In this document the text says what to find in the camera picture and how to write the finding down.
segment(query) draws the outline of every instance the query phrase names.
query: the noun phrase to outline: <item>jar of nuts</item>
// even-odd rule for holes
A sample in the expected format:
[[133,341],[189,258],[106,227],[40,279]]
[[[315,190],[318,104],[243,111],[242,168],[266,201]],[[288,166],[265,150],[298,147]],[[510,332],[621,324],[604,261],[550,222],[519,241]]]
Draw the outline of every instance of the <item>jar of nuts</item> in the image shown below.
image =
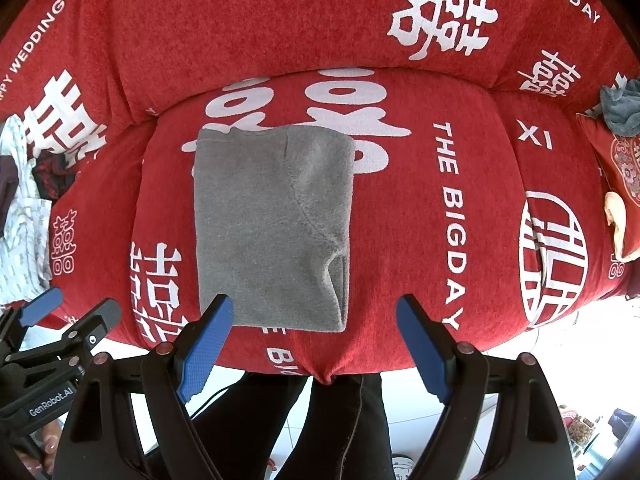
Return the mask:
[[596,425],[584,416],[578,416],[569,426],[569,436],[578,446],[585,447],[591,437]]

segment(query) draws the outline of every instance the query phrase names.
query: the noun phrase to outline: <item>fingernail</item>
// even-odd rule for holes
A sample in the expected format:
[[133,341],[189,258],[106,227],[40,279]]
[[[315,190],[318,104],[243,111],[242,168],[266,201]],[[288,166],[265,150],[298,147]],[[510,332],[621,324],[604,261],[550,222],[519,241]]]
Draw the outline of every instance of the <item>fingernail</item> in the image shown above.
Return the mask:
[[31,464],[27,466],[29,473],[36,474],[42,471],[42,464]]
[[49,435],[44,440],[44,451],[46,451],[47,453],[53,452],[53,450],[55,450],[57,446],[58,438],[55,435]]

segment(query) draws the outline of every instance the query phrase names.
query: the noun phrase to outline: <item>person's hand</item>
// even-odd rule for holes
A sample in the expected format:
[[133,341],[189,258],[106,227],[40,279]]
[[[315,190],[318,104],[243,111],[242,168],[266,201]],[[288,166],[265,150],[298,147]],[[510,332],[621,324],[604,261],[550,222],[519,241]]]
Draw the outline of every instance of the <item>person's hand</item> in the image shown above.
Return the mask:
[[60,442],[62,427],[56,419],[47,424],[40,431],[42,432],[42,442],[44,443],[45,453],[43,464],[39,463],[36,459],[26,453],[18,450],[15,451],[18,454],[18,457],[20,457],[20,460],[22,460],[24,466],[34,476],[37,473],[41,473],[43,470],[49,475],[53,473],[53,466],[56,461],[56,453],[58,452],[58,443]]

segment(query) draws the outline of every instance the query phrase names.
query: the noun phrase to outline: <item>circular white emblem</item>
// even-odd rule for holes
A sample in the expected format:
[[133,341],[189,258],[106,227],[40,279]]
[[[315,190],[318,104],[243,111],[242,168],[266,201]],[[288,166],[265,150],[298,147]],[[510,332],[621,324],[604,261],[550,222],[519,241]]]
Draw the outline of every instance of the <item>circular white emblem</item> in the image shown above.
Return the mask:
[[526,197],[520,290],[529,327],[535,328],[571,309],[584,288],[589,259],[580,222],[567,204],[549,193],[527,191]]

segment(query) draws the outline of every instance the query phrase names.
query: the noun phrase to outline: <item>screw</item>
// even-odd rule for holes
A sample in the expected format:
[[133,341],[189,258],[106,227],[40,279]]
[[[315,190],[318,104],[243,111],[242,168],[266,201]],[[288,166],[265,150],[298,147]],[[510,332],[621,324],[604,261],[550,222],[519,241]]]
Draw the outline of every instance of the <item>screw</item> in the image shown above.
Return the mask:
[[466,341],[458,343],[456,345],[456,348],[458,348],[458,351],[464,355],[471,355],[476,351],[476,348],[471,343],[467,343]]
[[97,365],[103,365],[108,360],[109,354],[107,354],[107,352],[100,352],[97,356],[94,357],[94,363]]
[[174,349],[174,346],[169,343],[168,341],[164,342],[164,343],[160,343],[158,346],[156,346],[155,350],[156,353],[158,355],[167,355],[170,354]]
[[527,353],[527,352],[524,352],[524,353],[520,356],[520,358],[522,359],[522,362],[523,362],[524,364],[528,365],[528,366],[533,366],[533,365],[535,365],[535,364],[538,362],[538,361],[536,361],[536,358],[535,358],[535,357],[533,357],[533,355],[531,355],[531,354],[529,354],[529,353]]

